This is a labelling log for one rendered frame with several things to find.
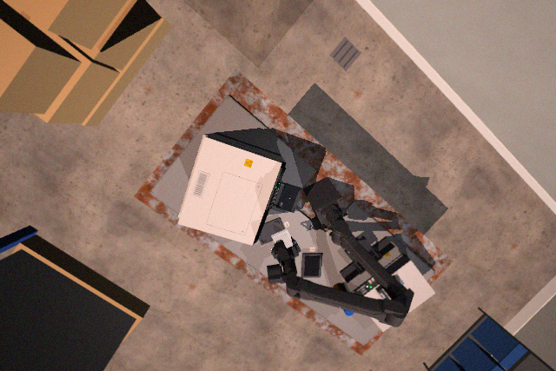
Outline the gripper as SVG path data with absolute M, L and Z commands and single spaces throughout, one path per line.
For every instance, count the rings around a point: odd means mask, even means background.
M 290 248 L 293 250 L 294 256 L 297 257 L 297 256 L 299 256 L 299 252 L 301 252 L 301 249 L 300 249 L 300 247 L 299 247 L 297 241 L 296 241 L 295 239 L 293 239 L 292 236 L 291 236 L 291 240 L 292 240 L 293 246 L 290 247 Z M 272 254 L 272 256 L 273 256 L 277 261 L 279 261 L 279 259 L 278 259 L 278 254 L 277 254 L 276 251 L 275 251 L 275 247 L 273 247 L 273 249 L 271 250 L 271 254 Z M 292 260 L 292 261 L 294 261 L 293 259 L 286 259 L 286 260 Z M 285 261 L 286 261 L 286 260 L 285 260 Z M 285 261 L 284 261 L 284 262 L 285 262 Z

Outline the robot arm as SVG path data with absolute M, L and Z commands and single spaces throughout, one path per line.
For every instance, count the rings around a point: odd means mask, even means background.
M 274 244 L 281 266 L 280 264 L 267 266 L 268 282 L 270 284 L 286 283 L 287 294 L 295 299 L 317 301 L 375 318 L 380 323 L 391 325 L 395 328 L 399 327 L 408 314 L 414 298 L 414 292 L 396 281 L 360 245 L 349 230 L 349 226 L 343 218 L 344 214 L 334 204 L 324 209 L 321 214 L 332 225 L 330 229 L 332 232 L 329 233 L 332 242 L 339 246 L 342 245 L 341 247 L 346 249 L 379 283 L 391 300 L 387 298 L 384 298 L 384 300 L 374 299 L 353 294 L 296 276 L 297 269 L 294 262 L 294 252 L 291 248 L 286 248 L 283 240 L 279 240 Z M 293 259 L 294 261 L 286 259 Z M 283 272 L 281 267 L 283 267 Z

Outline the white multi-well plate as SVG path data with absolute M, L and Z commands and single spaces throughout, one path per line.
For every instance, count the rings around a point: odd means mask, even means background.
M 280 232 L 277 232 L 277 233 L 271 235 L 271 237 L 273 238 L 274 242 L 277 242 L 279 240 L 283 240 L 286 248 L 289 248 L 289 247 L 293 246 L 293 243 L 292 243 L 292 240 L 291 240 L 291 235 L 289 234 L 287 229 L 284 229 Z

